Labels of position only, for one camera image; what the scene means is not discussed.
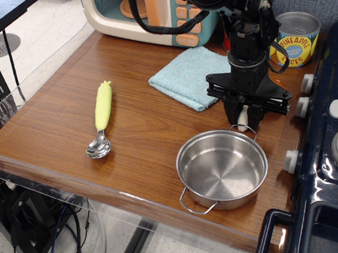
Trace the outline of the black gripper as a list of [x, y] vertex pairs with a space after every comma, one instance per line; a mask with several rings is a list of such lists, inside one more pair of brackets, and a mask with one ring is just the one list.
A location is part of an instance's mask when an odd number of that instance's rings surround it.
[[270, 79], [268, 72], [255, 80], [249, 74], [208, 74], [208, 95], [220, 98], [228, 122], [237, 124], [243, 106], [248, 106], [248, 126], [257, 131], [266, 112], [287, 115], [291, 92]]

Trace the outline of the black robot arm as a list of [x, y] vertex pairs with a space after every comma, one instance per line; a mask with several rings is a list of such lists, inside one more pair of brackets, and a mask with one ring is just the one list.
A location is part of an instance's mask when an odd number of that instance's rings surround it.
[[277, 43], [280, 23], [273, 14], [273, 0], [187, 0], [203, 11], [222, 17], [229, 38], [230, 72], [206, 76], [208, 94], [220, 98], [228, 121], [239, 123], [243, 109], [247, 126], [257, 130], [265, 113], [287, 114], [292, 94], [270, 79], [269, 72], [282, 74], [289, 62], [274, 68], [269, 50]]

